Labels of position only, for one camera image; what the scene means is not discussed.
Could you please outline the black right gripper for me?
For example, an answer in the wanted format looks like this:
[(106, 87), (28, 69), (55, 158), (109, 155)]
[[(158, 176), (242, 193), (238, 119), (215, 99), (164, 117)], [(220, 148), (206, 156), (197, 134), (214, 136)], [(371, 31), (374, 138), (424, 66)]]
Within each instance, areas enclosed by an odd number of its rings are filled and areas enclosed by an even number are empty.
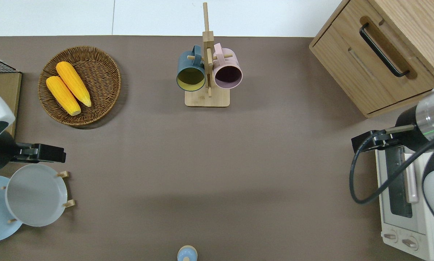
[(404, 146), (418, 152), (426, 145), (426, 137), (422, 134), (416, 120), (416, 106), (402, 112), (396, 120), (396, 125), (391, 133), (373, 129), (361, 135), (351, 138), (352, 148), (357, 152), (360, 145), (369, 136), (377, 134), (371, 141), (365, 143), (363, 152), (370, 150), (387, 150), (391, 147)]

